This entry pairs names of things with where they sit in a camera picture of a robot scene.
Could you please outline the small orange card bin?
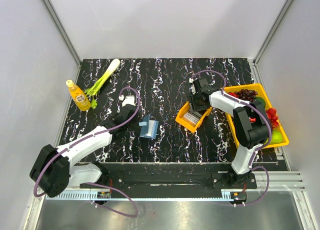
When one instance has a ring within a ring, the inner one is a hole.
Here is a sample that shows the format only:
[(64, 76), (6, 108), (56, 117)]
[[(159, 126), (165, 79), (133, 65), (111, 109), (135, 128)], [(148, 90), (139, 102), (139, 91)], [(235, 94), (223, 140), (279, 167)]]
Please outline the small orange card bin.
[(187, 102), (178, 112), (175, 121), (186, 128), (191, 133), (195, 133), (197, 129), (202, 125), (205, 117), (209, 116), (212, 108), (206, 109), (201, 112), (193, 112), (191, 105)]

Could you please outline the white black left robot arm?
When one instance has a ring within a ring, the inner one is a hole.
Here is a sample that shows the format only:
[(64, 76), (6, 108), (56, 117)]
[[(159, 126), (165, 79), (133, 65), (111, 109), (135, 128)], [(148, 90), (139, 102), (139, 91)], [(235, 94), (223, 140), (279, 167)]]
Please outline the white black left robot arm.
[(126, 104), (118, 114), (82, 137), (57, 147), (50, 144), (42, 147), (29, 174), (35, 182), (34, 196), (41, 196), (37, 193), (38, 188), (44, 195), (54, 198), (66, 188), (92, 184), (98, 188), (106, 186), (109, 181), (107, 168), (98, 162), (87, 165), (77, 163), (119, 138), (128, 124), (134, 121), (138, 110), (138, 107)]

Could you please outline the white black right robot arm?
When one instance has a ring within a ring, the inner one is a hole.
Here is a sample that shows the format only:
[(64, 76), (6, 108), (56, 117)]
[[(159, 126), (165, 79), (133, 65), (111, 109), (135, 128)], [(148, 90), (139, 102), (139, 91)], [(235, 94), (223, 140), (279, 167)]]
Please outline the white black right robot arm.
[(191, 89), (188, 99), (193, 112), (204, 111), (212, 107), (233, 118), (239, 146), (231, 163), (233, 172), (228, 174), (227, 182), (231, 187), (239, 188), (246, 181), (244, 174), (251, 170), (257, 151), (272, 136), (265, 108), (259, 101), (244, 101), (222, 89), (212, 88), (206, 78), (190, 78), (189, 84)]

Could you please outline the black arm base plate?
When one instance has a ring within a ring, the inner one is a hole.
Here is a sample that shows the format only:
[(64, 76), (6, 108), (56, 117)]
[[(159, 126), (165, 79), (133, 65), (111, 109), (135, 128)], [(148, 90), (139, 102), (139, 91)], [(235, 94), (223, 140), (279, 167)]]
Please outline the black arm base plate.
[(256, 189), (252, 172), (236, 176), (225, 163), (102, 163), (107, 176), (96, 183), (121, 189), (131, 186), (201, 186)]

